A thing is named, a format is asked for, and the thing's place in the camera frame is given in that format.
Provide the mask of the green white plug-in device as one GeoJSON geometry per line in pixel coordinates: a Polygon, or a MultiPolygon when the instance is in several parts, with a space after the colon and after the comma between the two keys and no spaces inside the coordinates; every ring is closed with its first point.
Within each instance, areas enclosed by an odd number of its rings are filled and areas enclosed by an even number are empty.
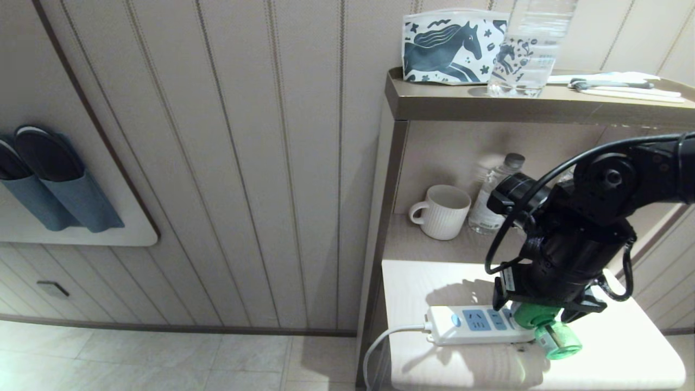
{"type": "Polygon", "coordinates": [[[512,317],[524,329],[534,332],[537,344],[545,351],[549,361],[569,358],[583,349],[575,332],[564,322],[556,320],[559,308],[515,302],[512,317]]]}

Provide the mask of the small bottle plain white label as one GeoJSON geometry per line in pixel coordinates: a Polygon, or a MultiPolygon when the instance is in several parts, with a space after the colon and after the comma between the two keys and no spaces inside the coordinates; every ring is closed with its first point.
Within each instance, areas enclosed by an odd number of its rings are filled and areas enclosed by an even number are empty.
{"type": "Polygon", "coordinates": [[[487,207],[487,202],[492,191],[502,180],[518,173],[526,161],[522,154],[509,153],[501,165],[493,167],[486,172],[482,186],[477,194],[476,203],[472,206],[467,225],[471,230],[480,235],[492,235],[499,230],[504,222],[503,215],[497,215],[487,207]]]}

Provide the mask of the white ribbed ceramic mug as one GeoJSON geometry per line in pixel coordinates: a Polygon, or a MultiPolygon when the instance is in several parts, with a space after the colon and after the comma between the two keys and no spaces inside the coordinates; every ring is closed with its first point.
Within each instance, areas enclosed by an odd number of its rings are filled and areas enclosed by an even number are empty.
{"type": "Polygon", "coordinates": [[[470,208],[471,197],[462,189],[434,185],[427,189],[424,201],[409,209],[408,217],[427,237],[447,242],[459,235],[470,208]]]}

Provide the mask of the beige brown shelf unit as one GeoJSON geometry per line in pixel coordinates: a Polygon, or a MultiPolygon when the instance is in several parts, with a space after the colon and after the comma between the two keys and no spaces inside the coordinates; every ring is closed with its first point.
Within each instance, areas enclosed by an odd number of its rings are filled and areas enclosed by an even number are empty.
{"type": "Polygon", "coordinates": [[[398,181],[407,143],[407,133],[412,121],[462,121],[462,122],[519,122],[583,125],[625,125],[633,127],[670,127],[683,129],[684,134],[631,138],[608,144],[578,154],[542,176],[523,194],[521,202],[512,208],[506,222],[494,238],[485,257],[484,265],[489,273],[518,264],[504,263],[498,269],[491,264],[506,233],[543,185],[559,176],[564,170],[593,161],[615,148],[627,148],[638,144],[672,143],[674,163],[675,203],[695,203],[695,86],[661,79],[655,82],[658,89],[677,92],[685,99],[683,104],[648,104],[646,101],[628,102],[617,97],[580,97],[579,92],[563,92],[551,87],[539,99],[495,98],[486,96],[481,87],[434,86],[405,81],[401,68],[387,72],[376,153],[367,252],[363,272],[362,302],[358,329],[358,358],[362,366],[357,371],[356,384],[368,386],[368,360],[372,349],[367,348],[368,337],[374,330],[372,324],[377,304],[379,286],[384,281],[381,264],[389,232],[390,216],[398,191],[398,181]]]}

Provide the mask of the long white wrapped stick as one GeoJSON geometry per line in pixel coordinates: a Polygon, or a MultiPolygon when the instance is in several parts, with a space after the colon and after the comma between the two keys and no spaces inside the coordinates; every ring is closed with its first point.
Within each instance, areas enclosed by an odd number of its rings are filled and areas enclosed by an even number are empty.
{"type": "Polygon", "coordinates": [[[583,94],[588,94],[588,96],[603,96],[611,98],[623,98],[632,100],[643,100],[650,102],[663,102],[663,103],[674,103],[683,104],[685,99],[682,97],[671,97],[671,96],[658,96],[653,93],[638,93],[638,92],[626,92],[626,91],[600,91],[598,89],[588,89],[588,90],[576,90],[583,94]]]}

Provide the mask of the white wrapped toiletry packet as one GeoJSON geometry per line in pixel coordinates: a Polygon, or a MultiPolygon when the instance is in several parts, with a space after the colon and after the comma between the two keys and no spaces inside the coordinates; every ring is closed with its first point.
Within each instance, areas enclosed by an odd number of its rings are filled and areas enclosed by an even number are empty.
{"type": "Polygon", "coordinates": [[[642,72],[603,72],[593,74],[557,74],[551,75],[546,84],[570,84],[573,79],[585,79],[586,81],[612,81],[617,83],[646,83],[648,81],[660,81],[658,75],[642,72]]]}

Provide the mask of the large clear water bottle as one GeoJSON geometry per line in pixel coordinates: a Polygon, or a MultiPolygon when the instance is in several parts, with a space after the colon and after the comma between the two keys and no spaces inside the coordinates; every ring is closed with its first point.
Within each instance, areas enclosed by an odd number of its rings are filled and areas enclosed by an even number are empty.
{"type": "Polygon", "coordinates": [[[487,86],[493,98],[541,96],[578,0],[514,0],[487,86]]]}

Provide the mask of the horse print white pouch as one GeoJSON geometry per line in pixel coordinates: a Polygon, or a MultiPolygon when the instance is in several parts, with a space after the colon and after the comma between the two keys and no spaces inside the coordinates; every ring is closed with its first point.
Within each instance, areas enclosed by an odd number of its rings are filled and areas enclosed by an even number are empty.
{"type": "Polygon", "coordinates": [[[509,13],[445,8],[402,18],[403,79],[449,86],[485,85],[509,13]]]}

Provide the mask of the blue slippers in holder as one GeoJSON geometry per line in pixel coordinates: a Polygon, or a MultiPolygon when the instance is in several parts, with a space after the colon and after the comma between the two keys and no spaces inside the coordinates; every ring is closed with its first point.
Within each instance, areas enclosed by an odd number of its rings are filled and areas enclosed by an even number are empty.
{"type": "MultiPolygon", "coordinates": [[[[71,141],[59,134],[73,148],[71,141]]],[[[2,135],[10,141],[13,148],[14,136],[2,135]]],[[[41,180],[35,173],[22,180],[0,180],[14,198],[44,228],[51,232],[60,232],[67,228],[87,228],[92,233],[105,232],[109,229],[124,228],[120,218],[106,193],[85,166],[82,178],[72,181],[41,180]]]]}

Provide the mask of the dark grey slipper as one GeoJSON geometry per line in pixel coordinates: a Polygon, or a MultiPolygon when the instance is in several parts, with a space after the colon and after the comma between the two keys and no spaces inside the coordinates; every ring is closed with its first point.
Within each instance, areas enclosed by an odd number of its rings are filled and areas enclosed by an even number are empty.
{"type": "Polygon", "coordinates": [[[33,171],[20,158],[10,141],[0,136],[0,180],[22,180],[32,175],[33,171]]]}
{"type": "Polygon", "coordinates": [[[72,181],[82,178],[85,166],[59,134],[35,126],[23,126],[14,134],[15,150],[41,180],[72,181]]]}

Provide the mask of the dark grey handled razor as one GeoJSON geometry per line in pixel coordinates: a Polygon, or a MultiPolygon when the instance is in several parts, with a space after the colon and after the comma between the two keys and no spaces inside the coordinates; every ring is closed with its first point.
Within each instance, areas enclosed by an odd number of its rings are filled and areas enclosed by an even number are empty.
{"type": "Polygon", "coordinates": [[[594,87],[622,87],[623,89],[626,89],[626,87],[628,87],[629,89],[651,90],[654,89],[654,84],[650,82],[625,83],[621,81],[601,81],[573,78],[571,79],[567,87],[570,87],[571,89],[574,89],[576,91],[585,91],[588,89],[594,89],[594,87]]]}

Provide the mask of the grey wall socket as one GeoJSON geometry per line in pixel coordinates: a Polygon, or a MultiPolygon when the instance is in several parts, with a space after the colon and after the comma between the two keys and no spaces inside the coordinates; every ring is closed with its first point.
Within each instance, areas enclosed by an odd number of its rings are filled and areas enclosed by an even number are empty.
{"type": "Polygon", "coordinates": [[[36,285],[51,297],[57,299],[69,299],[70,297],[70,293],[55,281],[37,281],[36,285]]]}

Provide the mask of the white rounded wall board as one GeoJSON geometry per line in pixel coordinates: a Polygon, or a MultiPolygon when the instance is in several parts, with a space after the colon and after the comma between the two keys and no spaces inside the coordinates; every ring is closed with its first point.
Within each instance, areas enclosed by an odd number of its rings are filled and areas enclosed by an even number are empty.
{"type": "Polygon", "coordinates": [[[66,136],[124,227],[51,232],[0,185],[0,242],[151,247],[159,231],[48,29],[33,0],[0,0],[0,135],[36,125],[66,136]]]}

